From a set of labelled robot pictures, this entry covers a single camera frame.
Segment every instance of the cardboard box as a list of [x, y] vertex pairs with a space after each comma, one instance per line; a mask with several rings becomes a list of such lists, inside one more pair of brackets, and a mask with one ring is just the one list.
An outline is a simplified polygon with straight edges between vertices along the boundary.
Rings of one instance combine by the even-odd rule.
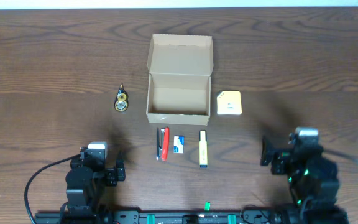
[[146, 114], [150, 123], [208, 124], [212, 37], [153, 34], [147, 68]]

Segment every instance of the yellow sticky note pad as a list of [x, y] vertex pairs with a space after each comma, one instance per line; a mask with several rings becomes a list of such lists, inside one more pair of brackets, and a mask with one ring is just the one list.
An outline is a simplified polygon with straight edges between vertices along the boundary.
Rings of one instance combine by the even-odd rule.
[[216, 97], [216, 101], [219, 115], [240, 115], [242, 113], [240, 91], [222, 91], [218, 97]]

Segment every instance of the box lid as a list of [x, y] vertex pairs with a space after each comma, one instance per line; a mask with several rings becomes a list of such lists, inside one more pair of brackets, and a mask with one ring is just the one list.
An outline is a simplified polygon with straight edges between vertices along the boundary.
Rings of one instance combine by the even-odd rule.
[[212, 37], [153, 34], [147, 68], [152, 75], [210, 76], [213, 70]]

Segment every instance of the wood tabletop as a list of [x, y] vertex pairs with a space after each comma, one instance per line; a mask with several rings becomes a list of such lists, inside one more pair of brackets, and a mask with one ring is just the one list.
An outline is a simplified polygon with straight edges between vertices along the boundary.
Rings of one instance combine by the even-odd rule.
[[[211, 35], [212, 95], [239, 90], [242, 115], [205, 126], [170, 125], [185, 153], [155, 160], [146, 118], [151, 35]], [[123, 83], [129, 109], [113, 108]], [[358, 8], [103, 9], [0, 11], [0, 223], [29, 223], [30, 176], [91, 141], [123, 151], [126, 180], [106, 189], [111, 208], [238, 210], [290, 202], [285, 176], [259, 166], [263, 134], [286, 141], [297, 126], [321, 144], [358, 156]], [[208, 133], [208, 168], [198, 168], [198, 131]], [[358, 167], [339, 165], [339, 206], [358, 223]], [[66, 202], [68, 163], [30, 186], [32, 212]]]

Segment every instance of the beige box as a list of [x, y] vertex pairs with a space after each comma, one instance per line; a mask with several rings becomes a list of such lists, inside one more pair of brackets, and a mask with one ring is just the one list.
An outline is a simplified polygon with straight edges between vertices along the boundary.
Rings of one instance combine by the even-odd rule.
[[146, 114], [150, 123], [208, 124], [212, 37], [153, 34], [147, 68]]

